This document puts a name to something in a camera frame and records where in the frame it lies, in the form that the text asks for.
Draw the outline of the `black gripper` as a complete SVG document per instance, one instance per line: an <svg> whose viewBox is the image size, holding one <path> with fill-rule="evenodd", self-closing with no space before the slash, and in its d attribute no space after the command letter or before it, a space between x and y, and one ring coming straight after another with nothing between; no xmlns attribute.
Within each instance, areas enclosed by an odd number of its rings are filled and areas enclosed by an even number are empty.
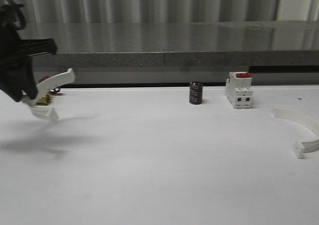
<svg viewBox="0 0 319 225"><path fill-rule="evenodd" d="M22 39L18 31L25 28L25 18L20 10L23 4L4 4L0 7L0 67L17 69L0 70L0 89L15 102L20 102L22 92L35 99L38 90L32 70L32 57L57 53L53 38Z"/></svg>

